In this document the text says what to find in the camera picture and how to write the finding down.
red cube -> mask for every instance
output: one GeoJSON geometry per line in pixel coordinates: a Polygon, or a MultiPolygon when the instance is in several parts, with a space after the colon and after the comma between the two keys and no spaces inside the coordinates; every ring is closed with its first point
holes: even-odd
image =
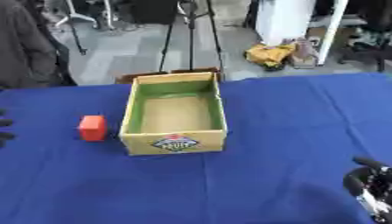
{"type": "Polygon", "coordinates": [[[85,141],[103,141],[107,132],[105,117],[103,115],[85,115],[78,129],[80,137],[85,141]]]}

chair leg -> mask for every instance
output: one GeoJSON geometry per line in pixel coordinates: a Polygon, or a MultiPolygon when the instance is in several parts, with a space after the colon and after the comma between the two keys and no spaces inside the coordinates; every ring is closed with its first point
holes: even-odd
{"type": "Polygon", "coordinates": [[[385,71],[385,59],[383,57],[377,58],[377,71],[383,73],[385,71]]]}

cardboard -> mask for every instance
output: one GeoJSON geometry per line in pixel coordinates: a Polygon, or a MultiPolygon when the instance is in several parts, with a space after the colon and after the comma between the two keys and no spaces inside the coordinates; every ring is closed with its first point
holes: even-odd
{"type": "Polygon", "coordinates": [[[129,154],[221,151],[226,134],[215,73],[134,79],[120,131],[129,154]]]}

tripod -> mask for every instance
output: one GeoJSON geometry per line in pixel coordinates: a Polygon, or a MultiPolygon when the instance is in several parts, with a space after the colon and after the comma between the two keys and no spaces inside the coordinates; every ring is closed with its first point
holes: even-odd
{"type": "MultiPolygon", "coordinates": [[[[210,17],[210,22],[211,22],[211,26],[213,28],[213,39],[215,41],[215,50],[217,52],[218,55],[218,60],[220,63],[220,72],[223,74],[223,59],[222,59],[222,50],[221,50],[221,44],[218,38],[218,31],[216,29],[216,23],[215,23],[215,13],[214,13],[214,9],[213,9],[213,4],[211,2],[211,0],[206,0],[206,4],[207,4],[207,12],[200,14],[200,15],[196,15],[196,2],[195,0],[188,0],[187,1],[190,4],[190,12],[188,14],[186,13],[182,13],[181,15],[185,17],[185,21],[187,21],[188,24],[188,29],[189,29],[189,70],[193,71],[194,67],[193,67],[193,62],[194,62],[194,30],[196,29],[196,19],[197,18],[201,18],[204,16],[209,16],[210,17]]],[[[172,17],[172,21],[171,24],[169,25],[169,29],[167,30],[167,35],[166,35],[166,41],[164,42],[164,49],[162,50],[162,59],[161,59],[161,63],[159,66],[159,72],[162,73],[163,69],[164,69],[164,64],[165,64],[165,59],[166,59],[166,55],[167,55],[167,51],[169,49],[169,44],[170,44],[170,40],[172,38],[172,29],[174,26],[174,23],[176,21],[176,16],[177,16],[177,12],[174,11],[174,15],[172,17]]]]}

yellow bag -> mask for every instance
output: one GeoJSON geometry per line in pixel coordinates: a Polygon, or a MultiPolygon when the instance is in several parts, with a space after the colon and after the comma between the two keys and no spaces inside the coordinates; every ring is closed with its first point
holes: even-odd
{"type": "Polygon", "coordinates": [[[246,60],[261,66],[276,67],[282,64],[283,60],[292,54],[296,49],[296,44],[278,45],[268,47],[263,44],[254,45],[245,52],[246,60]]]}

